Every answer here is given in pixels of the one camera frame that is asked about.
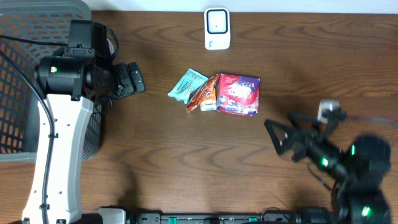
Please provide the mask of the red purple pad package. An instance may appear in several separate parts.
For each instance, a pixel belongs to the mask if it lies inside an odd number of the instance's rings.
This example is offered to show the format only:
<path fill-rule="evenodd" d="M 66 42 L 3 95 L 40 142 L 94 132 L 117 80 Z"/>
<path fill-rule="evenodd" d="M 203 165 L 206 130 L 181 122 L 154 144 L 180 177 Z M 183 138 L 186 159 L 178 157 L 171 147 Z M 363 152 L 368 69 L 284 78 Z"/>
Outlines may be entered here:
<path fill-rule="evenodd" d="M 254 116 L 259 111 L 260 84 L 260 78 L 222 73 L 218 81 L 217 110 Z"/>

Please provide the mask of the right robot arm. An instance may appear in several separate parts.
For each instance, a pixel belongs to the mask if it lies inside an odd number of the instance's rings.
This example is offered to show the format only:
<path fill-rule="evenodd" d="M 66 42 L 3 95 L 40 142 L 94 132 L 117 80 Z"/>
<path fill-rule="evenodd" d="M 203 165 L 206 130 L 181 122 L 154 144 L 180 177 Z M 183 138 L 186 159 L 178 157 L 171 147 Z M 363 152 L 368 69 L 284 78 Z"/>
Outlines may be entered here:
<path fill-rule="evenodd" d="M 334 179 L 332 211 L 321 207 L 300 209 L 287 217 L 289 223 L 392 223 L 391 209 L 381 190 L 391 168 L 391 147 L 382 137 L 362 134 L 342 151 L 329 137 L 347 119 L 342 110 L 322 113 L 321 122 L 303 114 L 291 113 L 290 125 L 267 119 L 264 126 L 279 156 L 292 153 L 294 162 L 309 158 L 317 168 Z"/>

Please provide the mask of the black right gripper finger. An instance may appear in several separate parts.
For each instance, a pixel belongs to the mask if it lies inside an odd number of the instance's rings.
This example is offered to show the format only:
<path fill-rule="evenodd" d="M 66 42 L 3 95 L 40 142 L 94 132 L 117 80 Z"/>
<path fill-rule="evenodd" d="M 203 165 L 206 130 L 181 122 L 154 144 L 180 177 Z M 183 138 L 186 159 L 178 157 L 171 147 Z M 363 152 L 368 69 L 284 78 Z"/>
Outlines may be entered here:
<path fill-rule="evenodd" d="M 267 119 L 264 126 L 279 156 L 290 151 L 299 138 L 299 132 L 296 129 L 278 121 Z"/>
<path fill-rule="evenodd" d="M 301 126 L 297 122 L 298 120 L 308 121 L 312 124 L 312 126 L 316 127 L 317 129 L 320 127 L 319 120 L 305 114 L 289 113 L 287 118 L 295 129 L 301 129 Z"/>

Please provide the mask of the orange tissue pack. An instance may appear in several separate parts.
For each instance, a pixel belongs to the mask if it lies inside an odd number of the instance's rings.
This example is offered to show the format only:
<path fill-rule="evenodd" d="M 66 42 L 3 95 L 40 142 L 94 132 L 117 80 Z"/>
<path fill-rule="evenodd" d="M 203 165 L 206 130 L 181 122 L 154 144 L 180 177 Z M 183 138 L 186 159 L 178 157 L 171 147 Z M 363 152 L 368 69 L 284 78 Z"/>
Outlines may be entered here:
<path fill-rule="evenodd" d="M 201 111 L 213 111 L 217 109 L 216 90 L 208 91 L 200 103 Z"/>

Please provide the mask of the orange brown snack bag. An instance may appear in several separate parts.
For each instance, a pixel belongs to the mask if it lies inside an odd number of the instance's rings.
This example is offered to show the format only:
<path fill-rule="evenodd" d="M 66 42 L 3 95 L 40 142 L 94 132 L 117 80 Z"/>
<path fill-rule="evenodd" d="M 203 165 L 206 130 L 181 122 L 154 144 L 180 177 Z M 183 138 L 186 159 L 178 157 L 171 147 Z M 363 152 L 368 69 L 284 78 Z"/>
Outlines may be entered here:
<path fill-rule="evenodd" d="M 190 114 L 195 109 L 200 108 L 200 103 L 202 102 L 204 95 L 208 91 L 212 91 L 213 89 L 216 90 L 216 86 L 217 86 L 219 78 L 220 78 L 220 74 L 216 74 L 216 75 L 212 76 L 206 83 L 204 83 L 198 89 L 198 91 L 194 94 L 192 99 L 188 102 L 188 105 L 186 108 L 187 114 Z"/>

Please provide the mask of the teal snack wrapper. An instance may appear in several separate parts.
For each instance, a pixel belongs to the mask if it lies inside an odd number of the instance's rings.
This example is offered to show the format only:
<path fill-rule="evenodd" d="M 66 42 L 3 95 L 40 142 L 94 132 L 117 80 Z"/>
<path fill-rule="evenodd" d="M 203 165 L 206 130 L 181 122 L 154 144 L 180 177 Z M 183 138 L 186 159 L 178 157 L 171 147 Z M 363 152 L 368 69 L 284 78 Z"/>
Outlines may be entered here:
<path fill-rule="evenodd" d="M 167 95 L 187 104 L 190 100 L 190 95 L 207 81 L 208 77 L 189 68 Z"/>

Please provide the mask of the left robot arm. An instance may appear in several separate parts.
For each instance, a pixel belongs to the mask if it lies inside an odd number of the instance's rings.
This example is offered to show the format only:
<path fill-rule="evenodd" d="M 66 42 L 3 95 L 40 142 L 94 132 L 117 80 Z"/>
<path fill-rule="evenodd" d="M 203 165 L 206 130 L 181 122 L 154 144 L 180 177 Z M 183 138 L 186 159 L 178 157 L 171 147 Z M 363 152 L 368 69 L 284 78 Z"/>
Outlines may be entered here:
<path fill-rule="evenodd" d="M 35 69 L 39 89 L 39 141 L 35 172 L 22 223 L 129 223 L 121 207 L 83 213 L 80 174 L 86 130 L 95 107 L 145 91 L 137 63 L 114 64 L 106 26 L 73 20 L 60 55 Z"/>

